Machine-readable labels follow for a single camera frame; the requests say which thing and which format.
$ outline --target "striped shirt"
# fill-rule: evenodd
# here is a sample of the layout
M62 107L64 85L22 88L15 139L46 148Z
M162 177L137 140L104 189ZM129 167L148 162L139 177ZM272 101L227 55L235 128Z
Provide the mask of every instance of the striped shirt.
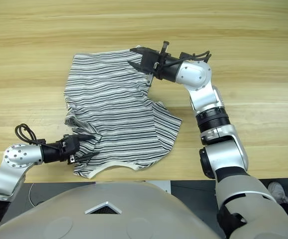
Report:
M174 145L181 120L148 98L147 76L127 60L139 63L141 55L122 50L73 58L64 91L65 124L96 137L81 141L76 157L99 152L76 163L76 175L92 178L111 166L149 167Z

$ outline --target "wire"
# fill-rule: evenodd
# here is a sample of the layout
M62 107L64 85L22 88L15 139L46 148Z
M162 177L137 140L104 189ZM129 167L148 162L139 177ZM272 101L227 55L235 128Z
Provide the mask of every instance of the wire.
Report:
M31 187L30 187L30 189L29 189L28 196L29 196L29 202L30 202L30 204L31 204L33 207L35 207L35 205L33 204L32 200L31 200L31 189L32 189L33 185L34 185L34 183L31 184Z
M187 188L187 189L193 189L197 191L203 191L203 192L208 192L208 193L214 193L214 191L206 190L206 189L200 189L200 188L190 188L190 187L184 187L184 186L177 186L177 185L172 185L172 187L177 187L177 188Z
M202 54L199 54L199 55L193 54L192 56L178 59L177 61L173 61L173 62L171 62L171 63L168 63L168 64L163 65L163 67L169 67L169 66L177 65L177 64L180 64L180 63L182 63L182 62L184 62L184 61L187 61L187 60L193 60L193 61L208 61L210 57L211 57L210 51L206 51L206 52L204 52L204 53L202 53Z
M40 202L38 202L36 205L34 205L34 203L32 202L32 199L31 199L31 190L32 190L33 185L34 185L34 183L32 183L32 185L31 185L31 187L30 187L30 189L29 189L28 198L29 198L29 202L30 202L30 204L32 205L32 207L35 208L35 207L38 206L39 204L44 203L44 201L40 201Z
M22 129L28 132L28 134L30 135L31 139L24 135L24 133L22 132ZM26 143L29 143L29 144L43 145L43 146L46 146L46 147L49 147L49 148L53 148L53 149L59 150L59 148L57 148L57 147L53 147L53 146L47 145L45 143L39 142L36 139L35 133L25 123L22 123L22 124L19 124L18 126L16 126L14 128L14 132L15 132L15 135L19 139L21 139L23 142L26 142Z

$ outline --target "black cable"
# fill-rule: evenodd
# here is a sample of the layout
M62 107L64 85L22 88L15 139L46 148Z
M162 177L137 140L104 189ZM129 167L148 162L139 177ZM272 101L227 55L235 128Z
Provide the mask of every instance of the black cable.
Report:
M204 52L202 54L199 54L199 55L193 54L192 56L189 56L189 57L186 57L186 58L181 58L181 59L179 59L177 61L173 61L171 63L165 64L165 65L163 65L163 67L169 67L169 66L177 65L177 64L180 64L180 63L182 63L184 61L187 61L187 60L208 61L210 57L211 57L210 51L206 51L206 52Z
M28 134L30 135L31 139L24 135L24 133L22 132L22 129L28 132ZM19 139L21 139L23 142L26 142L26 143L29 143L29 144L43 145L43 146L46 146L46 147L49 147L49 148L52 148L52 149L59 150L59 148L57 148L57 147L53 147L53 146L47 145L45 143L38 142L34 132L25 123L22 123L22 124L19 124L18 126L16 126L15 129L14 129L14 132L15 132L15 135Z
M197 190L197 191L203 191L203 192L208 192L208 193L214 193L215 191L210 191L210 190L206 190L206 189L200 189L200 188L190 188L190 187L184 187L184 186L177 186L177 185L171 185L172 187L177 187L177 188L187 188L187 189L193 189L193 190Z

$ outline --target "black floor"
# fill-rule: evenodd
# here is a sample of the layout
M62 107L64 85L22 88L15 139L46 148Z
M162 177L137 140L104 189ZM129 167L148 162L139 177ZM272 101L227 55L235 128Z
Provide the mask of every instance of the black floor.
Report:
M267 186L271 181L280 182L288 197L288 179L265 179ZM31 190L32 202L37 205L69 189L84 186L88 183L37 183ZM224 234L216 221L217 203L215 198L214 181L172 181L172 194L187 205L199 218L209 225L217 234ZM31 184L24 184L15 201L11 204L3 222L20 215L32 208L28 191Z

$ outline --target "striped t-shirt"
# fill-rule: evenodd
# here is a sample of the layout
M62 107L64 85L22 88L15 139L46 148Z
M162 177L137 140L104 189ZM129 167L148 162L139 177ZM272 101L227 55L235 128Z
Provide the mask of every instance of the striped t-shirt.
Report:
M139 63L141 55L122 50L73 58L64 91L65 124L96 137L80 142L77 157L99 152L76 163L76 175L92 178L111 166L149 167L174 145L181 120L148 98L147 76L128 60Z

